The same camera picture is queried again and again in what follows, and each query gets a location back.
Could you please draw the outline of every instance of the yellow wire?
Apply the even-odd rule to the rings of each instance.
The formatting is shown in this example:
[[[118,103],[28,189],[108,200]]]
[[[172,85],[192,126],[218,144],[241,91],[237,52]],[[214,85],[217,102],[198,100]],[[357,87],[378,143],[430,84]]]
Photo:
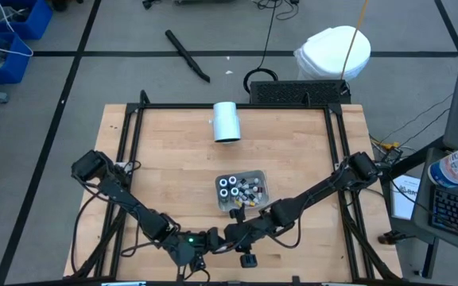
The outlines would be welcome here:
[[[347,51],[346,60],[343,62],[342,73],[340,74],[340,79],[344,79],[344,73],[346,71],[346,64],[347,60],[349,60],[349,54],[351,53],[351,49],[353,48],[353,43],[355,42],[356,34],[358,33],[359,27],[362,25],[363,16],[365,15],[365,9],[367,8],[369,0],[365,0],[363,3],[362,12],[359,14],[358,25],[356,26],[355,33],[353,34],[353,38],[351,40],[351,44],[349,45],[349,50]]]

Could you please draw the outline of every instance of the floor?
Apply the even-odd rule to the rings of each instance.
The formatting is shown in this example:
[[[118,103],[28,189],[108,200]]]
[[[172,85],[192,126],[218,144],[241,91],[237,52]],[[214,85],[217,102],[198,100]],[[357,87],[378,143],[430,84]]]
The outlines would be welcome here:
[[[355,25],[362,4],[301,1],[295,18],[274,22],[273,52],[264,67],[280,79],[296,79],[292,51],[328,27]],[[103,106],[135,102],[141,89],[152,102],[248,102],[243,76],[260,61],[270,13],[249,0],[182,6],[164,0],[150,10],[137,0],[84,0],[54,13],[44,37],[28,41],[36,56],[22,83],[0,86],[10,94],[10,102],[0,104],[0,264],[21,203],[34,197],[21,241],[10,245],[16,247],[13,262],[0,272],[0,284],[61,278],[82,195],[69,169],[94,146]],[[163,35],[167,29],[197,51],[210,84],[171,52]],[[363,105],[374,137],[384,138],[452,92],[458,0],[371,1],[361,31],[373,53],[351,81],[352,102]],[[389,140],[406,140],[448,106],[449,101],[437,106]],[[440,136],[445,121],[446,116],[408,145],[418,149]],[[413,275],[423,264],[424,243],[410,239],[397,248],[404,277],[458,284],[453,246],[441,244],[431,281]],[[8,253],[2,270],[11,262]]]

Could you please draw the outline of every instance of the wooden table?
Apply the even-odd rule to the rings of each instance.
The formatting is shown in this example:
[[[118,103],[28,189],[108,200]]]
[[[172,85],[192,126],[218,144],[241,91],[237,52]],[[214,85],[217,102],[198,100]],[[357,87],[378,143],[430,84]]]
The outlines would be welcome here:
[[[95,149],[116,157],[124,117],[124,105],[107,105]],[[182,230],[201,231],[217,226],[220,233],[234,223],[216,204],[215,178],[222,174],[263,170],[272,200],[295,196],[332,172],[324,113],[321,110],[239,110],[242,140],[231,145],[213,142],[208,120],[212,110],[151,109],[144,111],[137,160],[142,167],[134,173],[132,193],[147,207],[165,212],[182,225]],[[351,153],[365,151],[372,156],[363,108],[343,106],[343,118]],[[338,154],[342,149],[332,117]],[[130,153],[130,141],[126,155]],[[371,188],[381,191],[378,184]],[[90,195],[85,193],[83,202]],[[360,201],[367,236],[378,255],[402,276],[394,246],[380,245],[377,237],[390,230],[386,206],[381,196],[362,191]],[[76,263],[80,265],[99,240],[106,204],[94,201],[80,219]],[[247,218],[256,212],[247,213]],[[123,248],[134,244],[136,221],[127,216]],[[296,240],[297,230],[281,236],[287,244]],[[140,234],[140,242],[146,242]],[[360,276],[364,276],[361,250],[355,240]],[[241,253],[208,254],[205,261],[212,281],[302,281],[351,280],[342,221],[336,194],[305,211],[302,241],[296,249],[285,249],[269,238],[253,245],[258,267],[242,269]],[[112,254],[112,247],[107,250]],[[106,259],[108,273],[111,259]],[[119,280],[175,280],[177,268],[169,255],[154,247],[143,248],[119,262]],[[67,263],[65,275],[70,274]],[[196,273],[191,280],[203,281]]]

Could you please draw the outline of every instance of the blue plastic crate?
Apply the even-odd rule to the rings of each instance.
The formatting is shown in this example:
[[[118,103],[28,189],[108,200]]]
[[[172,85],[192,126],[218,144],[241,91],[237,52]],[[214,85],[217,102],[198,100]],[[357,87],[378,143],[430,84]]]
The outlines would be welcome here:
[[[13,2],[18,2],[19,5],[33,7],[26,22],[10,22],[15,33],[21,39],[40,39],[47,29],[52,17],[52,10],[49,8],[45,0],[0,0],[1,5],[9,5]],[[0,21],[0,33],[9,32],[6,27],[6,22]]]
[[[0,33],[0,39],[12,43],[10,51],[29,54],[30,51],[22,40],[15,33]],[[9,53],[6,56],[5,63],[0,67],[0,84],[3,83],[20,83],[26,67],[28,66],[29,57]]]

